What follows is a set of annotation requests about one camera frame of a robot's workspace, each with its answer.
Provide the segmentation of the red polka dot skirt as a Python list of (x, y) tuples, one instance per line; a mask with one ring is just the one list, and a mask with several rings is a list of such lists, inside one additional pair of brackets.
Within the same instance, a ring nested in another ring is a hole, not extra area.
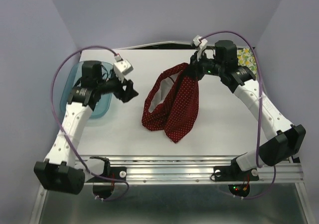
[(174, 143), (192, 130), (198, 116), (199, 85), (186, 75), (188, 65), (163, 71), (144, 103), (142, 125), (149, 131), (164, 131)]

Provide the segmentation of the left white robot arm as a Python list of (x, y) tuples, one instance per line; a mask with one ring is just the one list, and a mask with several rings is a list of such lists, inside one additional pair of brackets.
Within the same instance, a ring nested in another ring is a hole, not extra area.
[(116, 61), (106, 69), (100, 61), (85, 61), (81, 77), (74, 83), (65, 108), (59, 132), (44, 161), (37, 161), (34, 173), (44, 189), (79, 194), (85, 182), (96, 177), (99, 181), (124, 183), (111, 174), (108, 158), (93, 156), (84, 161), (77, 152), (84, 127), (101, 96), (113, 94), (123, 103), (138, 95), (133, 82), (125, 76), (133, 67), (128, 60)]

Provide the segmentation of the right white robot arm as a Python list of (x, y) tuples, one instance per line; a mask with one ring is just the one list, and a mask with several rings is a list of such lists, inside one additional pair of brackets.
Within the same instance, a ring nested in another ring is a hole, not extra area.
[(237, 47), (233, 41), (217, 41), (213, 58), (207, 57), (207, 40), (201, 36), (193, 39), (192, 46), (196, 52), (191, 56), (190, 65), (198, 78), (204, 75), (218, 76), (257, 120), (257, 135), (263, 132), (267, 139), (264, 144), (258, 144), (255, 150), (232, 161), (229, 167), (231, 177), (241, 179), (250, 169), (274, 166), (296, 155), (304, 140), (305, 128), (301, 124), (294, 125), (284, 117), (262, 91), (262, 85), (254, 73), (248, 67), (239, 65)]

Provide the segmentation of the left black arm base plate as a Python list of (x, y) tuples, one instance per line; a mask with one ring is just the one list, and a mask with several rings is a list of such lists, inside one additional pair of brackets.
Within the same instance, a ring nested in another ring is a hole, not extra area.
[[(125, 166), (111, 166), (107, 171), (104, 171), (101, 176), (106, 177), (108, 179), (117, 179), (117, 180), (126, 180), (127, 175), (127, 167)], [(110, 183), (110, 180), (101, 179), (98, 177), (90, 178), (87, 183), (102, 183), (107, 182)]]

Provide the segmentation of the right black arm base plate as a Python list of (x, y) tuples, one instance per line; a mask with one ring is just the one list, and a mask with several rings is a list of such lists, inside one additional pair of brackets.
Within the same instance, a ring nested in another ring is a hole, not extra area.
[(210, 180), (214, 182), (243, 182), (243, 181), (259, 181), (258, 171), (250, 169), (242, 171), (240, 168), (231, 166), (214, 166)]

